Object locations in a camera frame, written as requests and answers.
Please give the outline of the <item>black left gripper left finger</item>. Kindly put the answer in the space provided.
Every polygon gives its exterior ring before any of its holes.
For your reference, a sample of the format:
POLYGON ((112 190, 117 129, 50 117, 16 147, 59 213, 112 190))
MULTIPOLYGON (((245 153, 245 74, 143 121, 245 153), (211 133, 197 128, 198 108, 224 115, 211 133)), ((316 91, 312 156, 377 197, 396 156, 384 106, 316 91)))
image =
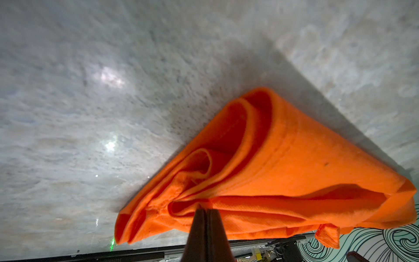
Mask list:
POLYGON ((204 209, 196 210, 181 262, 207 261, 206 222, 206 211, 204 209))

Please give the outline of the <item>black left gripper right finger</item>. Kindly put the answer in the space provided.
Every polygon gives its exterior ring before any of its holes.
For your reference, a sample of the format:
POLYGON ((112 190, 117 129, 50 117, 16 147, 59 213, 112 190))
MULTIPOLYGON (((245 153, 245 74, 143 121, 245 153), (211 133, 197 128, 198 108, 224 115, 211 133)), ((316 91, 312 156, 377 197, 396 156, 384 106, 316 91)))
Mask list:
POLYGON ((235 261, 220 213, 214 209, 207 210, 207 261, 235 261))

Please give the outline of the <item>orange t-shirt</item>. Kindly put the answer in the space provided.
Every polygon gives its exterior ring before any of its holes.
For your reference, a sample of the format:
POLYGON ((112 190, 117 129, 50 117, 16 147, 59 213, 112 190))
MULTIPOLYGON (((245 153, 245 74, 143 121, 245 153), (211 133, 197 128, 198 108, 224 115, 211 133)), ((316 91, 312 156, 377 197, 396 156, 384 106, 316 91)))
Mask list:
POLYGON ((234 99, 120 211, 117 244, 189 231, 201 207, 229 239, 315 231, 338 248, 354 228, 416 222, 415 186, 268 88, 234 99))

